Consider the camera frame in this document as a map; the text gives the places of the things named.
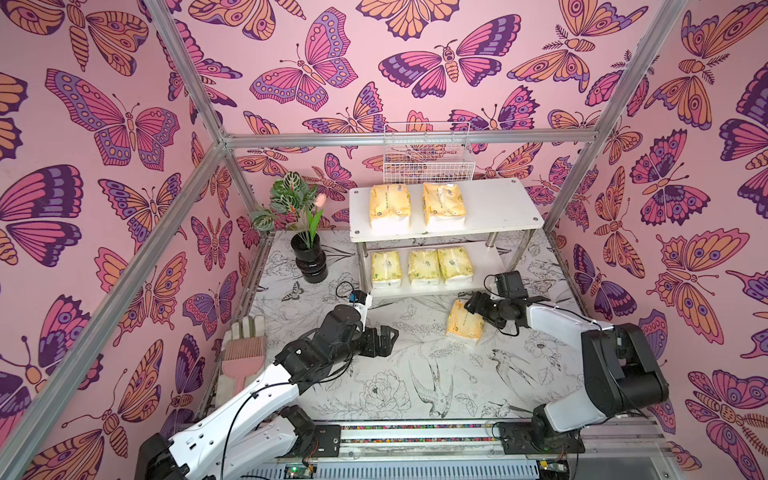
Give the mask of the orange tissue pack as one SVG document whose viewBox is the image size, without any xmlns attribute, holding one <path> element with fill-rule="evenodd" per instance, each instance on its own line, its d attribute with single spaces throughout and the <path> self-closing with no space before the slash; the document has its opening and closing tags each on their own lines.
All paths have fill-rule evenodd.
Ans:
<svg viewBox="0 0 768 480">
<path fill-rule="evenodd" d="M 424 183 L 422 200 L 428 232 L 464 228 L 467 210 L 458 184 Z"/>
<path fill-rule="evenodd" d="M 477 344 L 483 337 L 485 321 L 478 314 L 470 313 L 465 308 L 465 301 L 454 301 L 446 320 L 446 335 L 454 340 Z"/>
<path fill-rule="evenodd" d="M 369 220 L 376 234 L 400 234 L 410 228 L 411 197 L 405 184 L 384 184 L 371 188 Z"/>
</svg>

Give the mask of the yellow-green tissue pack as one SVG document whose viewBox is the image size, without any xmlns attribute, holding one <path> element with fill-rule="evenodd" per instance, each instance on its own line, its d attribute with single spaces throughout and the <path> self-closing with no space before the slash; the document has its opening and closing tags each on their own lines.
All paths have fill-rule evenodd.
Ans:
<svg viewBox="0 0 768 480">
<path fill-rule="evenodd" d="M 442 279 L 446 285 L 471 282 L 474 267 L 465 247 L 448 247 L 437 250 Z"/>
<path fill-rule="evenodd" d="M 371 254 L 371 285 L 373 288 L 399 288 L 402 284 L 400 254 L 395 250 Z"/>
<path fill-rule="evenodd" d="M 411 250 L 408 255 L 408 279 L 412 286 L 433 286 L 442 277 L 436 249 Z"/>
</svg>

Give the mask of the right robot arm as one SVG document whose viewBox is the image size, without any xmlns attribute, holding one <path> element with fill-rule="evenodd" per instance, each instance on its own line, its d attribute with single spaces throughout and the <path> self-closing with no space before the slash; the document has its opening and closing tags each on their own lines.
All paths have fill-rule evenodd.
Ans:
<svg viewBox="0 0 768 480">
<path fill-rule="evenodd" d="M 528 424 L 502 422 L 507 454 L 583 453 L 580 431 L 618 415 L 641 414 L 669 399 L 669 385 L 642 329 L 609 324 L 531 296 L 520 273 L 494 276 L 496 293 L 476 291 L 465 302 L 470 314 L 503 331 L 512 323 L 553 337 L 581 354 L 583 386 L 536 407 Z"/>
</svg>

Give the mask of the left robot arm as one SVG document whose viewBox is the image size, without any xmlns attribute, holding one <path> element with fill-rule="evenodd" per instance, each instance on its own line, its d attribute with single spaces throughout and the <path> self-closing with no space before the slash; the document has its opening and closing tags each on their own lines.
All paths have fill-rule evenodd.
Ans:
<svg viewBox="0 0 768 480">
<path fill-rule="evenodd" d="M 249 466 L 288 454 L 315 428 L 295 400 L 331 377 L 339 363 L 389 356 L 398 337 L 390 326 L 365 326 L 356 307 L 335 306 L 212 414 L 170 438 L 156 433 L 145 440 L 136 478 L 234 479 Z"/>
</svg>

